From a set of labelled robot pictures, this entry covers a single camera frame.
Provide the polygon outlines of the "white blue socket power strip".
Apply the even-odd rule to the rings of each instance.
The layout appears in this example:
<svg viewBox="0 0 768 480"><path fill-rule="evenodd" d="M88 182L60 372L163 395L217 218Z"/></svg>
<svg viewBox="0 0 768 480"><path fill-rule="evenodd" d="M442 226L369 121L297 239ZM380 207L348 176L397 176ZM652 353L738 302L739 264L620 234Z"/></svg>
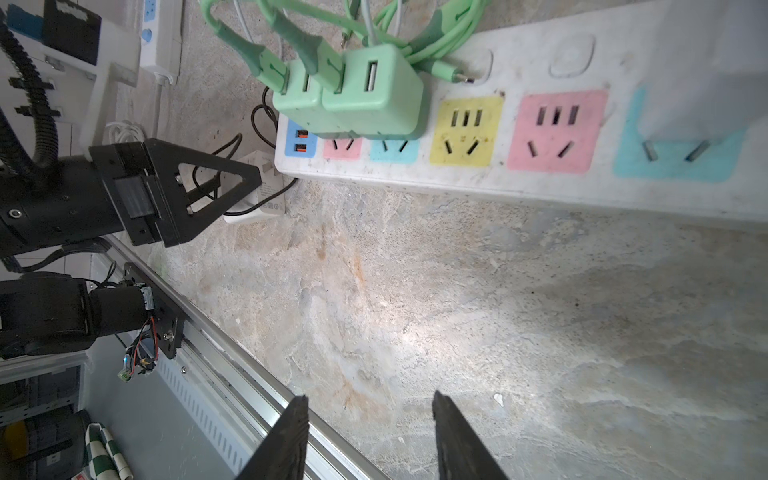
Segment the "white blue socket power strip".
<svg viewBox="0 0 768 480"><path fill-rule="evenodd" d="M141 10L140 67L171 85L180 72L182 14L182 0L144 0Z"/></svg>

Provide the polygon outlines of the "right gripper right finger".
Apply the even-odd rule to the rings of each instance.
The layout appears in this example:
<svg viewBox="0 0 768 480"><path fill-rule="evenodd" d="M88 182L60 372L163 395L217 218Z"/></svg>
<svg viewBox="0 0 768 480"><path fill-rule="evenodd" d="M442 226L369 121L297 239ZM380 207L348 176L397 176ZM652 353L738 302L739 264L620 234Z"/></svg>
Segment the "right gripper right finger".
<svg viewBox="0 0 768 480"><path fill-rule="evenodd" d="M440 480L508 479L449 396L436 391L432 411Z"/></svg>

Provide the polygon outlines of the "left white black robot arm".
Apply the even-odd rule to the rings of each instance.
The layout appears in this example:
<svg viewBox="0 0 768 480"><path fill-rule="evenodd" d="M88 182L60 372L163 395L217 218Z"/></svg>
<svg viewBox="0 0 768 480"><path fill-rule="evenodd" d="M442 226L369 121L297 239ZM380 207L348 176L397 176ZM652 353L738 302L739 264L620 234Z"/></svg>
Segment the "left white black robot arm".
<svg viewBox="0 0 768 480"><path fill-rule="evenodd" d="M44 263L23 267L17 258L40 249L51 261L104 253L107 236L122 231L136 246L189 242L256 191L261 172L160 139L104 144L104 101L113 84L135 84L137 37L74 2L47 1L39 40L93 86L80 127L82 151L63 157L52 84L20 42L10 10L2 10L1 48L16 71L10 85L27 98L21 112L32 120L34 148L27 151L2 121L1 261L15 278L1 285L1 355L79 352L101 337L132 331L137 337L128 357L173 358L183 320L153 283L131 275L95 282L50 272Z"/></svg>

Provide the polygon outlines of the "green white striped object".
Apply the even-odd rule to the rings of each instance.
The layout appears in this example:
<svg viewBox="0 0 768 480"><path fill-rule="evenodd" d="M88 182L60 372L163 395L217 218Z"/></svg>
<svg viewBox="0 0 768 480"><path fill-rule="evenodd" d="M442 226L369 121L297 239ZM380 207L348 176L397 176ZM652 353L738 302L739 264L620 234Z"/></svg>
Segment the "green white striped object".
<svg viewBox="0 0 768 480"><path fill-rule="evenodd" d="M133 480L134 474L111 432L101 423L85 431L88 472L95 480Z"/></svg>

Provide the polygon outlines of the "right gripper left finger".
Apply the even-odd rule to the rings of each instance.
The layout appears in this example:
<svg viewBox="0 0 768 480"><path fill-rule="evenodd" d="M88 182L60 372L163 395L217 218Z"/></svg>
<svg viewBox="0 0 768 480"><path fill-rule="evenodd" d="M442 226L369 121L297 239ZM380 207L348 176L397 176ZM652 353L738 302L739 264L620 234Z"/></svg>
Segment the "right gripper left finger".
<svg viewBox="0 0 768 480"><path fill-rule="evenodd" d="M309 399L294 397L236 480L304 478L310 432Z"/></svg>

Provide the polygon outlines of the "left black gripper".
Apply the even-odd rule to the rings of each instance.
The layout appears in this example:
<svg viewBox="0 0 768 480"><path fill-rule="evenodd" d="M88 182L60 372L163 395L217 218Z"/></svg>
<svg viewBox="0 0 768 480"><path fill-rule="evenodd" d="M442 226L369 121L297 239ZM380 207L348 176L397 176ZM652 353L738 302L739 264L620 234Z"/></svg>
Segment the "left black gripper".
<svg viewBox="0 0 768 480"><path fill-rule="evenodd" d="M89 240L123 227L134 246L177 246L193 240L262 184L256 166L159 139L93 146L89 154L96 168L82 156L65 157L42 187L21 176L1 176L3 257ZM239 182L195 210L193 205L220 181L212 178L188 190L180 176L182 165L227 173Z"/></svg>

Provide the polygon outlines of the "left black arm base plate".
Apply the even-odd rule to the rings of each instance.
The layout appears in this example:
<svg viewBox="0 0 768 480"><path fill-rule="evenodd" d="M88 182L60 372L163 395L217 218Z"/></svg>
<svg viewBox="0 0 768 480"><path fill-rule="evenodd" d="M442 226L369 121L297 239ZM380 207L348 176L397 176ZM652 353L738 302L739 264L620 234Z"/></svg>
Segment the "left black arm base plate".
<svg viewBox="0 0 768 480"><path fill-rule="evenodd" d="M158 334L159 349L166 358L176 358L184 338L183 327L188 315L169 293L169 290L152 280L136 263L125 264L125 279L133 284L144 284L152 291L153 317Z"/></svg>

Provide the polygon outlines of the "white charger adapter with cable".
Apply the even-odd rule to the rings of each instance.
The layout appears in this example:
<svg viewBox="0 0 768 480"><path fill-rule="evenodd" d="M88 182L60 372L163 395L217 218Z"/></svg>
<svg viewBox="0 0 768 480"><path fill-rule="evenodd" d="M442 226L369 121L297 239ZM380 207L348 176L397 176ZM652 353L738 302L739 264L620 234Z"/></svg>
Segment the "white charger adapter with cable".
<svg viewBox="0 0 768 480"><path fill-rule="evenodd" d="M673 1L639 118L650 141L720 140L767 115L767 3Z"/></svg>

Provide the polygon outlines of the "green charger adapter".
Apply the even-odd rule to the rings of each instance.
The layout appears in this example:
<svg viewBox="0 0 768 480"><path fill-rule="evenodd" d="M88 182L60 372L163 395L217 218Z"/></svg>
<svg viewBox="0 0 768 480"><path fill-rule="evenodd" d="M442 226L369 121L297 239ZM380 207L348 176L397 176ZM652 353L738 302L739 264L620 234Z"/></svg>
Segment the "green charger adapter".
<svg viewBox="0 0 768 480"><path fill-rule="evenodd" d="M264 19L280 39L289 44L298 58L285 62L268 47L251 42L233 31L213 14L213 1L200 3L201 13L213 33L245 62L251 75L270 88L275 108L296 124L318 136L334 136L345 131L338 118L322 100L341 90L345 63L342 55L322 36L310 34L283 13L292 10L342 25L338 17L303 1L259 1Z"/></svg>
<svg viewBox="0 0 768 480"><path fill-rule="evenodd" d="M347 53L341 90L322 100L345 131L335 138L409 139L418 135L425 87L400 49L381 44Z"/></svg>

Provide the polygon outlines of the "aluminium mounting rail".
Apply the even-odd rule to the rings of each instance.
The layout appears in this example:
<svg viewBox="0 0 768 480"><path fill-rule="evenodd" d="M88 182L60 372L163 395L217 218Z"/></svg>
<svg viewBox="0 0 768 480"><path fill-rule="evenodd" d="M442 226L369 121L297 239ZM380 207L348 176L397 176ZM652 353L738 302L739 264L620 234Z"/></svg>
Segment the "aluminium mounting rail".
<svg viewBox="0 0 768 480"><path fill-rule="evenodd" d="M182 312L176 357L160 364L166 383L186 392L181 405L235 472L255 451L295 394L113 235L109 256L156 285Z"/></svg>

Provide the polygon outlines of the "white multicolour socket power strip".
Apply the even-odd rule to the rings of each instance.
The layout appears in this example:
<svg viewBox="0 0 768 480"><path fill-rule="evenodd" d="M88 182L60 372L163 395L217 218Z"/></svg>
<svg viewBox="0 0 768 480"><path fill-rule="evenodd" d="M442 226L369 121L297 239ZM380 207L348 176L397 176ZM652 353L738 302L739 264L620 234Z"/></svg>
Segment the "white multicolour socket power strip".
<svg viewBox="0 0 768 480"><path fill-rule="evenodd" d="M767 124L701 149L646 148L637 133L651 42L669 10L649 1L484 32L462 58L492 60L477 87L432 84L411 141L301 138L282 117L276 168L302 179L767 225Z"/></svg>

